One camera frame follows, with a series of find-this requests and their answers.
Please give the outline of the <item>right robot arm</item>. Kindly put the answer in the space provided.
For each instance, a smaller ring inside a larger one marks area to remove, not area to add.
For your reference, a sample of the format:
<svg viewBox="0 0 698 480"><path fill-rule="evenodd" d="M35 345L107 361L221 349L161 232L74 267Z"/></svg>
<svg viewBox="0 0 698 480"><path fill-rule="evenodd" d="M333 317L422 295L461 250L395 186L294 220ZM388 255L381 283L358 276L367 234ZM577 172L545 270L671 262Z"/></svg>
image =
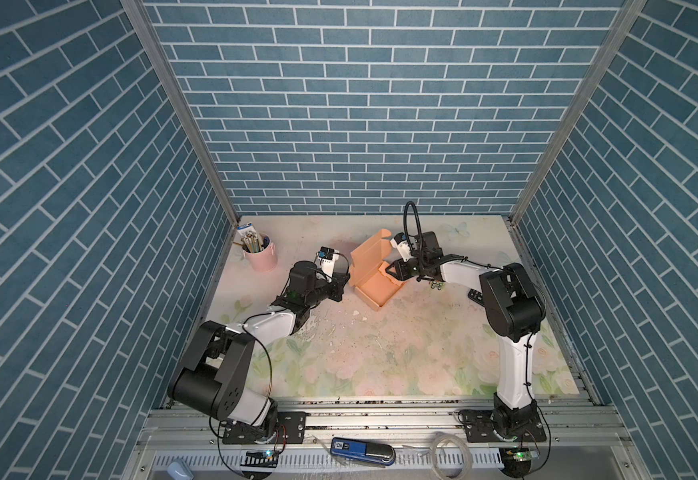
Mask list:
<svg viewBox="0 0 698 480"><path fill-rule="evenodd" d="M529 423L537 414L531 383L535 335L546 318L545 307L524 266L480 264L445 254L433 232L395 235L390 244L400 258L386 268L396 280L428 280L469 289L499 338L500 373L494 395L494 422L507 427Z"/></svg>

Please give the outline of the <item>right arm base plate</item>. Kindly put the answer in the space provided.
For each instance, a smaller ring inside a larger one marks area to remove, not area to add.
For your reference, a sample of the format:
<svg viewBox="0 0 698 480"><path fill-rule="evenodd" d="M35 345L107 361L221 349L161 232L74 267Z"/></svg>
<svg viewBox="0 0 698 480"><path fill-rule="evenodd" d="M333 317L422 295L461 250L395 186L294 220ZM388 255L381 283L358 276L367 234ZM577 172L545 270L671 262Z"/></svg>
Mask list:
<svg viewBox="0 0 698 480"><path fill-rule="evenodd" d="M533 406L511 411L503 407L492 411L464 409L455 416L469 443L513 443L521 440L542 443L547 440L545 424Z"/></svg>

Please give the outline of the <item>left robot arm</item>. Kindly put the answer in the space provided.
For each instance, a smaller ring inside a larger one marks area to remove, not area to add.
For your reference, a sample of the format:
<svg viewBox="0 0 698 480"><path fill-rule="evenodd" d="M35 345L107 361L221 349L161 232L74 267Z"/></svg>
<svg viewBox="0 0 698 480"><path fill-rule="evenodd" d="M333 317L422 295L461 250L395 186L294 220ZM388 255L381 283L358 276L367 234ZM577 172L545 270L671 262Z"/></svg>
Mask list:
<svg viewBox="0 0 698 480"><path fill-rule="evenodd" d="M298 261L275 300L261 313L236 324L206 321L178 362L168 397L209 418L271 430L277 406L269 393L249 390L246 381L254 352L296 333L325 300L340 302L350 273L331 272L326 260Z"/></svg>

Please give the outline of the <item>pink paper box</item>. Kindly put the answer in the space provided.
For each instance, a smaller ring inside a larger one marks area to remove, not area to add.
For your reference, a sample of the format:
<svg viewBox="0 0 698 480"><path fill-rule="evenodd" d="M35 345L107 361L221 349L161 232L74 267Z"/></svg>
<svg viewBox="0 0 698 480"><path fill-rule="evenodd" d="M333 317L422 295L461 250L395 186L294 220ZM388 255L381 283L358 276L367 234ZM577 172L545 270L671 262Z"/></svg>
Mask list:
<svg viewBox="0 0 698 480"><path fill-rule="evenodd" d="M375 311L380 310L402 287L403 282L386 272L392 252L391 232L381 229L351 252L349 285Z"/></svg>

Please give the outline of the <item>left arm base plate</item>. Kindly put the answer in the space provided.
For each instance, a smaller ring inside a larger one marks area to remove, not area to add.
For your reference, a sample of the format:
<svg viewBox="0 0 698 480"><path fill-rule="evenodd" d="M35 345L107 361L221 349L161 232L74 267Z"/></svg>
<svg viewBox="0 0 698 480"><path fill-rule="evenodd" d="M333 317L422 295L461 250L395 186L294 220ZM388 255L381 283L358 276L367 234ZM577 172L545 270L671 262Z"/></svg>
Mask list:
<svg viewBox="0 0 698 480"><path fill-rule="evenodd" d="M270 443L275 436L285 446L302 444L307 415L304 411L270 411L263 422L249 425L241 421L227 421L222 431L225 445L253 445Z"/></svg>

